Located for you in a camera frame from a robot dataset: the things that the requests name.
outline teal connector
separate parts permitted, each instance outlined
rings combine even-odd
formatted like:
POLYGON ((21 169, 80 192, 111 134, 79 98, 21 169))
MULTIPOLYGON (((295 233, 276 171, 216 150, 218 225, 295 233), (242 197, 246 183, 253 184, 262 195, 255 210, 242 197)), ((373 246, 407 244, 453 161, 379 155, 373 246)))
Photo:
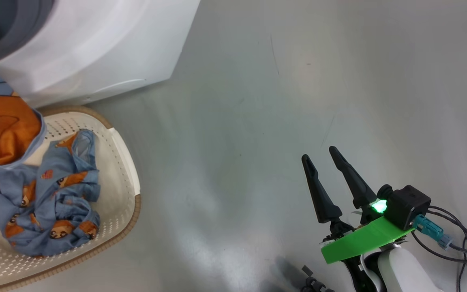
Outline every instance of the teal connector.
POLYGON ((420 231, 422 234, 426 234, 435 240, 437 244, 445 251, 453 241, 450 236, 444 234, 444 230, 441 227, 421 214, 417 215, 413 220, 412 227, 420 231))

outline washing machine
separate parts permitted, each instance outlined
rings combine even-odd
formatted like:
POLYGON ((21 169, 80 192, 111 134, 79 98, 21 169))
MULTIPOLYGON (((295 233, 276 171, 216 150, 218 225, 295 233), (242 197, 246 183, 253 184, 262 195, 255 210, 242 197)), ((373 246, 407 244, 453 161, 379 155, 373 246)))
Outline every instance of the washing machine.
POLYGON ((31 107, 168 79, 199 0, 0 0, 0 76, 31 107))

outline green led light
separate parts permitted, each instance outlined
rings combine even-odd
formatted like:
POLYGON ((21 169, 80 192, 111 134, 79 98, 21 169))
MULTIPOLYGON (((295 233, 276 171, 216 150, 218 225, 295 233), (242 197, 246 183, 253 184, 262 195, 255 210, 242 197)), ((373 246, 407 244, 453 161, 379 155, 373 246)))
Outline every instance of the green led light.
POLYGON ((372 207, 378 213, 383 213, 385 212, 385 209, 387 209, 387 201, 386 200, 377 201, 376 203, 372 205, 372 207))

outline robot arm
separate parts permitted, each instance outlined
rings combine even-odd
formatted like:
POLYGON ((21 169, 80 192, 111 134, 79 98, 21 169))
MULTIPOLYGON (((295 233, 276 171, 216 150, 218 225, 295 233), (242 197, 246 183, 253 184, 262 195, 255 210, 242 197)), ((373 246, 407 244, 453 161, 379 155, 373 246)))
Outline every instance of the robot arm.
POLYGON ((354 207, 362 209, 362 217, 357 229, 340 220, 340 208, 332 203, 315 165, 304 155, 302 164, 318 222, 330 222, 331 234, 324 241, 332 243, 322 248, 328 264, 343 262, 356 292, 439 292, 417 259, 400 247, 404 236, 413 231, 417 215, 426 214, 430 198, 410 185, 395 191, 384 185, 376 195, 336 147, 331 146, 329 152, 349 185, 354 207), (378 198, 386 201, 386 209, 374 206, 378 198), (365 256, 377 248, 381 251, 365 256))

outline orange fabric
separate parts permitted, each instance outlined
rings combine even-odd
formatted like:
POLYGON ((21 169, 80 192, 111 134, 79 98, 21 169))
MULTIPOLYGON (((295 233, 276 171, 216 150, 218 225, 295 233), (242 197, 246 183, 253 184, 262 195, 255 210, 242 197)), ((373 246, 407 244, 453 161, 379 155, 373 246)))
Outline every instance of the orange fabric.
POLYGON ((75 185, 77 183, 81 183, 86 176, 88 175, 88 172, 79 172, 78 174, 70 174, 67 177, 63 177, 57 181, 57 184, 59 187, 68 187, 69 185, 75 185))
POLYGON ((84 221, 78 226, 85 234, 89 235, 90 239, 95 238, 96 234, 99 232, 98 227, 91 221, 84 221))
POLYGON ((41 227, 41 224, 39 223, 39 221, 35 217, 35 213, 30 213, 30 222, 32 222, 33 224, 41 227))
POLYGON ((46 170, 42 175, 41 179, 50 179, 54 177, 54 171, 53 170, 46 170))
POLYGON ((24 228, 18 225, 6 225, 5 227, 5 236, 6 238, 10 238, 14 235, 17 235, 24 231, 24 228))
POLYGON ((59 143, 57 143, 57 145, 55 145, 55 147, 66 147, 70 151, 70 154, 73 155, 72 145, 73 145, 75 138, 77 138, 76 133, 60 141, 59 143))
POLYGON ((0 165, 20 159, 40 131, 41 121, 20 97, 0 96, 0 165))
POLYGON ((33 180, 29 185, 23 187, 23 201, 21 201, 21 208, 28 207, 31 202, 35 201, 35 184, 37 181, 33 180))
POLYGON ((52 229, 58 227, 68 227, 71 230, 74 229, 73 224, 71 224, 71 222, 69 222, 68 220, 57 220, 52 229))

